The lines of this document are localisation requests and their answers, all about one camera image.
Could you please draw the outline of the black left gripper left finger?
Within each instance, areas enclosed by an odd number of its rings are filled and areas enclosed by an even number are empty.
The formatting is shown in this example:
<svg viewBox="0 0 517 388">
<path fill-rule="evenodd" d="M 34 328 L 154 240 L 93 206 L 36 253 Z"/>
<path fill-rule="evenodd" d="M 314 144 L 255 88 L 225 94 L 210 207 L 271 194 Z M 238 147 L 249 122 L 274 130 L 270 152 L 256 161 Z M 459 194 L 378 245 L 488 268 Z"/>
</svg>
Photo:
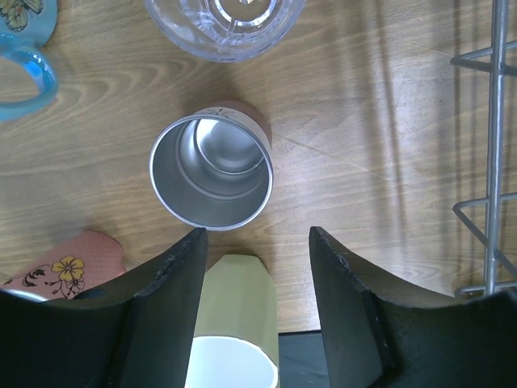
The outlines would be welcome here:
<svg viewBox="0 0 517 388">
<path fill-rule="evenodd" d="M 185 386 L 207 258 L 196 228 L 72 299 L 1 290 L 2 386 Z"/>
</svg>

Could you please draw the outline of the pink floral mug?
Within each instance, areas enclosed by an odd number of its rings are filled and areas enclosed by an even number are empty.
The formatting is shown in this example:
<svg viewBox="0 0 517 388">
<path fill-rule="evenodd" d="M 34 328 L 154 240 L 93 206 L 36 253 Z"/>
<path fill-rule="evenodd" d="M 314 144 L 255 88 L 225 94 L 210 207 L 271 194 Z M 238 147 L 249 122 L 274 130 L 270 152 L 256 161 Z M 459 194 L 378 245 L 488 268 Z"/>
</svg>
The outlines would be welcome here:
<svg viewBox="0 0 517 388">
<path fill-rule="evenodd" d="M 34 302 L 72 299 L 124 274 L 123 256 L 115 239 L 85 231 L 42 255 L 4 282 L 1 290 Z"/>
</svg>

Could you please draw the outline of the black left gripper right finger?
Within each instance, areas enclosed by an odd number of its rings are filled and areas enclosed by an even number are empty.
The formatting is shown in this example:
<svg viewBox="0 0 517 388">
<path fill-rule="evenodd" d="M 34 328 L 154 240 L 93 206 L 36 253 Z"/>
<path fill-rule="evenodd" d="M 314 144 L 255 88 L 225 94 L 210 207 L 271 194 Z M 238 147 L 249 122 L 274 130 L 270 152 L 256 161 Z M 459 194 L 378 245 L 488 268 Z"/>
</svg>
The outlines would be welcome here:
<svg viewBox="0 0 517 388">
<path fill-rule="evenodd" d="M 448 297 L 394 276 L 319 226 L 309 255 L 333 387 L 515 386 L 515 291 Z"/>
</svg>

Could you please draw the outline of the steel tumbler brown band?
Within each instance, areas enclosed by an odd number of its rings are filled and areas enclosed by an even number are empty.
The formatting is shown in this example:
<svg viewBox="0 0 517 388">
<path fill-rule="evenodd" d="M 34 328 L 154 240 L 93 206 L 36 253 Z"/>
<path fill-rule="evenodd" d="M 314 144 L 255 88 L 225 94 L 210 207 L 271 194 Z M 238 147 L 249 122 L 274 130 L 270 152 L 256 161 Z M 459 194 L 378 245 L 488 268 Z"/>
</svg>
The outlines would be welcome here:
<svg viewBox="0 0 517 388">
<path fill-rule="evenodd" d="M 271 126 L 253 105 L 224 100 L 176 120 L 151 148 L 149 178 L 180 221 L 228 231 L 253 221 L 274 185 Z"/>
</svg>

